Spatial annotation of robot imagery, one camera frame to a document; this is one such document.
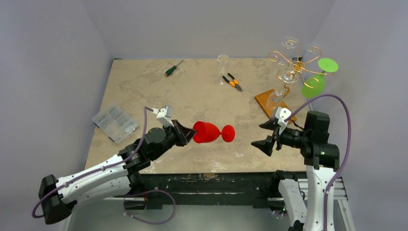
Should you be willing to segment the red plastic goblet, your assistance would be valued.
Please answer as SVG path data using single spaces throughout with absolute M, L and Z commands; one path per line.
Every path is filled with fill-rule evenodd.
M 222 130 L 209 122 L 197 121 L 193 125 L 193 129 L 196 130 L 196 134 L 193 140 L 196 143 L 211 143 L 222 137 L 224 142 L 232 142 L 235 139 L 235 129 L 231 125 L 226 125 Z

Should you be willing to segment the wooden rack base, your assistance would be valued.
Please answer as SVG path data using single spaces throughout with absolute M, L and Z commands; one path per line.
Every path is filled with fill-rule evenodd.
M 286 107 L 286 103 L 283 99 L 288 95 L 290 90 L 283 89 L 281 91 L 270 89 L 261 94 L 255 96 L 255 101 L 258 103 L 262 111 L 268 118 L 272 117 L 272 113 L 275 109 L 280 107 Z

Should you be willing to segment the clear champagne flute with label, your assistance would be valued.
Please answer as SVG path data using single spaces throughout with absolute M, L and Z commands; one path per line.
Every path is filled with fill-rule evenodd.
M 295 83 L 298 80 L 295 71 L 287 68 L 279 70 L 277 72 L 277 77 L 283 82 L 283 85 L 277 90 L 274 90 L 267 99 L 266 107 L 271 111 L 275 110 L 281 105 L 283 98 L 290 91 L 290 88 L 287 85 Z

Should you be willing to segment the gold wire glass rack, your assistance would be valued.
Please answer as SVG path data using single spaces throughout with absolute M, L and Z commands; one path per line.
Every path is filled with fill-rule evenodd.
M 305 83 L 305 81 L 309 79 L 311 76 L 321 72 L 321 69 L 318 66 L 318 61 L 319 59 L 323 58 L 322 56 L 317 61 L 314 61 L 310 63 L 309 65 L 306 65 L 304 63 L 303 57 L 301 56 L 302 54 L 301 45 L 300 45 L 300 55 L 297 61 L 291 62 L 287 60 L 285 56 L 283 55 L 283 52 L 271 51 L 268 53 L 268 59 L 274 63 L 277 63 L 278 65 L 283 66 L 283 69 L 287 68 L 289 70 L 294 70 L 296 73 L 296 76 L 298 77 L 298 80 L 300 80 L 300 82 L 302 83 L 302 86 Z

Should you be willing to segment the green plastic goblet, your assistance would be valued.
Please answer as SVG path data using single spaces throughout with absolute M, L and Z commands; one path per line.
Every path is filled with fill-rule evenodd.
M 339 69 L 337 62 L 330 58 L 319 59 L 318 66 L 321 69 L 321 72 L 311 76 L 302 86 L 301 93 L 307 99 L 322 94 L 326 85 L 324 74 L 334 73 Z

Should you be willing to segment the clear round wine glass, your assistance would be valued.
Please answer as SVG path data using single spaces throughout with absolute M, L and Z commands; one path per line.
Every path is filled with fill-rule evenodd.
M 300 55 L 300 44 L 298 39 L 291 36 L 283 38 L 282 46 L 284 49 L 283 55 L 291 62 L 297 61 Z

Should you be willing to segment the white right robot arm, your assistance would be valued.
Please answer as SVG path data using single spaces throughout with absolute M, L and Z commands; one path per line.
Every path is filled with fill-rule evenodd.
M 275 109 L 271 119 L 260 125 L 272 130 L 272 135 L 251 145 L 267 156 L 282 146 L 299 149 L 306 166 L 307 192 L 301 193 L 295 173 L 281 170 L 275 172 L 263 190 L 283 197 L 290 231 L 332 231 L 334 193 L 328 187 L 334 186 L 340 152 L 337 145 L 328 143 L 330 118 L 325 113 L 309 111 L 304 129 L 296 130 L 287 127 L 290 115 L 287 108 Z

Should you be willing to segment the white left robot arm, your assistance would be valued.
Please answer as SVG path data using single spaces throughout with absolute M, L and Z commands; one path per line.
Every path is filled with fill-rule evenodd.
M 67 177 L 45 176 L 40 183 L 39 202 L 32 211 L 33 218 L 43 218 L 51 225 L 68 218 L 75 205 L 86 193 L 105 183 L 125 191 L 132 197 L 143 192 L 143 183 L 137 179 L 140 170 L 150 166 L 173 146 L 187 145 L 197 130 L 172 120 L 169 127 L 152 128 L 139 139 L 104 162 Z

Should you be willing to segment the clear tall flute glass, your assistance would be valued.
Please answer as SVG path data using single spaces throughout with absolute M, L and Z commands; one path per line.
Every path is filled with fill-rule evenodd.
M 226 54 L 221 54 L 217 57 L 217 64 L 218 64 L 218 84 L 220 86 L 223 85 L 223 76 L 225 74 L 227 74 L 228 72 L 228 68 L 229 68 L 229 64 L 230 64 L 230 58 L 228 55 Z

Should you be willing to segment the orange black pliers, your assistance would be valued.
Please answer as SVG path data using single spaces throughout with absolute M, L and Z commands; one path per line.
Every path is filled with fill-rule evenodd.
M 242 87 L 239 85 L 238 80 L 231 73 L 227 73 L 227 75 L 229 78 L 222 76 L 222 79 L 238 91 L 242 91 Z

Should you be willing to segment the small dark object behind goblet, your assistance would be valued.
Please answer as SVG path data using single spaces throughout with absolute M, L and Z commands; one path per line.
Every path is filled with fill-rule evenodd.
M 168 70 L 165 71 L 165 77 L 168 77 L 170 75 L 173 74 L 173 72 L 178 68 L 178 66 L 183 63 L 184 60 L 181 60 L 180 62 L 178 62 L 176 65 L 173 65 L 171 68 L 169 68 Z

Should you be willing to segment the clear plastic screw box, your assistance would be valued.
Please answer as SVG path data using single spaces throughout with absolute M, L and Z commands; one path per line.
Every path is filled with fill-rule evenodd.
M 121 143 L 139 128 L 138 122 L 115 103 L 100 110 L 92 122 L 114 143 Z

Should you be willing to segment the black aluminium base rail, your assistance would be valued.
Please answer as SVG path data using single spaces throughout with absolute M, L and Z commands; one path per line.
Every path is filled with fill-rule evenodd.
M 113 198 L 141 201 L 146 209 L 161 209 L 172 205 L 231 205 L 252 208 L 283 207 L 278 181 L 295 179 L 299 189 L 308 196 L 304 171 L 140 174 L 136 183 L 125 192 L 112 194 Z

